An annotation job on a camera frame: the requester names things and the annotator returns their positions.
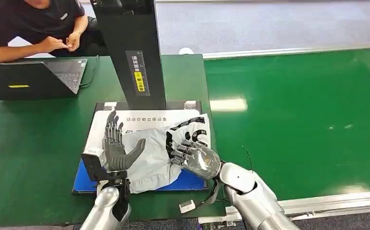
green surface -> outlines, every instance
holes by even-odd
[[[95,62],[89,58],[82,82],[89,81]],[[202,56],[163,56],[162,65],[167,99],[201,100],[209,112]],[[0,226],[84,221],[94,199],[71,190],[98,101],[124,101],[109,57],[101,57],[92,85],[77,98],[0,102]],[[208,191],[133,195],[130,220],[180,218],[180,203],[207,196]],[[216,203],[187,217],[223,214],[223,204]]]
[[[220,157],[253,167],[279,200],[370,191],[370,49],[205,61]]]

yellow label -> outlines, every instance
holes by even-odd
[[[143,76],[141,72],[134,72],[134,77],[136,78],[137,89],[139,90],[139,92],[145,92]]]
[[[29,85],[9,85],[9,88],[28,88],[30,87]]]

black t-shirt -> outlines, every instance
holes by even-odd
[[[36,9],[24,0],[0,0],[0,47],[17,36],[32,44],[48,36],[66,42],[75,19],[84,14],[79,0],[50,0],[46,9]]]

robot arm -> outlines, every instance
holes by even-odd
[[[285,215],[277,197],[258,176],[233,163],[221,162],[206,146],[184,141],[174,151],[172,163],[205,179],[224,183],[227,198],[254,230],[299,230]]]
[[[104,130],[103,149],[89,149],[81,155],[89,178],[98,182],[95,204],[81,230],[119,230],[130,216],[130,181],[126,170],[144,151],[146,140],[140,139],[126,154],[123,123],[118,125],[118,120],[116,111],[112,111]]]

laptop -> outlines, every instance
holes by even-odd
[[[0,63],[0,101],[73,97],[87,59]]]

